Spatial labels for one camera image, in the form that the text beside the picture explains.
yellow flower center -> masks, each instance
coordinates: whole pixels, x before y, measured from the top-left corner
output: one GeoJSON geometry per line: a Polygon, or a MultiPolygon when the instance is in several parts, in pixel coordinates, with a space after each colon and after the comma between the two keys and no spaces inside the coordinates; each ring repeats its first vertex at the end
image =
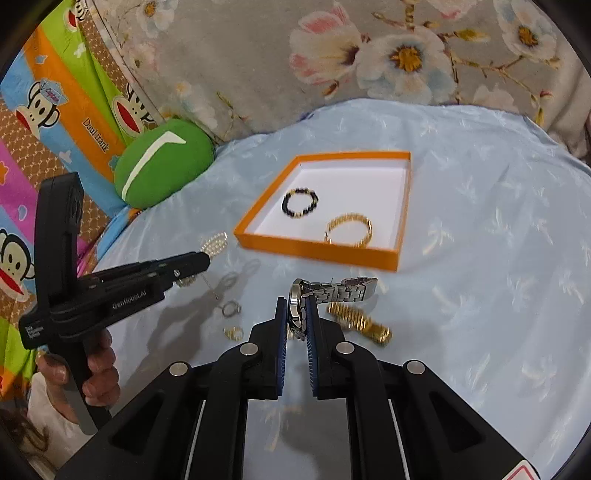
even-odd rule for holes
{"type": "Polygon", "coordinates": [[[407,73],[416,72],[423,66],[421,53],[415,47],[402,45],[392,52],[390,60],[401,70],[407,73]]]}
{"type": "Polygon", "coordinates": [[[519,35],[519,41],[523,43],[526,47],[533,48],[537,47],[540,43],[538,41],[538,37],[534,34],[529,28],[522,25],[517,29],[517,34],[519,35]]]}
{"type": "Polygon", "coordinates": [[[144,14],[146,17],[152,18],[154,16],[154,14],[156,13],[156,5],[157,3],[154,0],[146,4],[146,6],[144,7],[144,14]]]}

silver ring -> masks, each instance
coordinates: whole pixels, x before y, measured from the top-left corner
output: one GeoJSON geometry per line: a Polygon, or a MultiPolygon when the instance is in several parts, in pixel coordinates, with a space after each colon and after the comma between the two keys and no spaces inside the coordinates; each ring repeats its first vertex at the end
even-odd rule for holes
{"type": "Polygon", "coordinates": [[[230,300],[222,306],[222,316],[227,319],[238,315],[241,311],[241,305],[234,300],[230,300]]]}

green pillow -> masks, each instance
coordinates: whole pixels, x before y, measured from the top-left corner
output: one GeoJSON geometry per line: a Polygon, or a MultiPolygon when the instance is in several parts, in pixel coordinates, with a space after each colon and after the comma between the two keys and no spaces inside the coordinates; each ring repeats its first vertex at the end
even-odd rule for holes
{"type": "Polygon", "coordinates": [[[129,205],[162,202],[213,162],[213,145],[195,124],[172,119],[140,135],[115,166],[115,190],[129,205]]]}

finger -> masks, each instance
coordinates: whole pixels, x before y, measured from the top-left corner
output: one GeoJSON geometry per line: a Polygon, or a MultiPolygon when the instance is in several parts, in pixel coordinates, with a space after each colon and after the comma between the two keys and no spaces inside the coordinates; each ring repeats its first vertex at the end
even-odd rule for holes
{"type": "Polygon", "coordinates": [[[51,355],[39,355],[35,359],[37,369],[50,384],[65,385],[68,383],[68,370],[64,364],[51,355]]]}
{"type": "Polygon", "coordinates": [[[88,368],[94,374],[99,374],[108,370],[115,364],[115,352],[112,348],[106,348],[99,350],[96,353],[92,353],[88,357],[88,368]]]}
{"type": "Polygon", "coordinates": [[[100,333],[99,345],[102,348],[109,348],[112,343],[113,343],[113,336],[111,335],[111,333],[106,329],[103,330],[100,333]]]}
{"type": "Polygon", "coordinates": [[[84,395],[90,398],[99,398],[108,391],[115,388],[119,382],[119,372],[115,367],[111,367],[104,372],[92,375],[82,385],[84,395]]]}
{"type": "Polygon", "coordinates": [[[119,400],[121,395],[121,387],[115,385],[115,388],[101,395],[99,398],[86,397],[86,403],[92,407],[112,407],[119,400]]]}

gold bracelet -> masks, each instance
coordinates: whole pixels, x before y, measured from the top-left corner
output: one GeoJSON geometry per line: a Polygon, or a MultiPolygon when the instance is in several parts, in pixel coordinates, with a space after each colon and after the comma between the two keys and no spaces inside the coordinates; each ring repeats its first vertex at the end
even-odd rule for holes
{"type": "Polygon", "coordinates": [[[367,235],[363,237],[360,242],[353,244],[355,248],[365,248],[370,242],[371,238],[374,235],[372,230],[371,221],[365,215],[361,215],[360,213],[345,213],[344,215],[340,215],[337,218],[333,218],[328,225],[326,225],[326,231],[324,232],[324,241],[328,244],[332,245],[332,240],[329,237],[329,233],[334,230],[339,225],[347,222],[361,222],[364,223],[368,229],[367,235]]]}
{"type": "Polygon", "coordinates": [[[374,323],[361,309],[332,302],[326,311],[337,319],[341,327],[355,329],[381,346],[386,346],[392,338],[388,327],[374,323]]]}

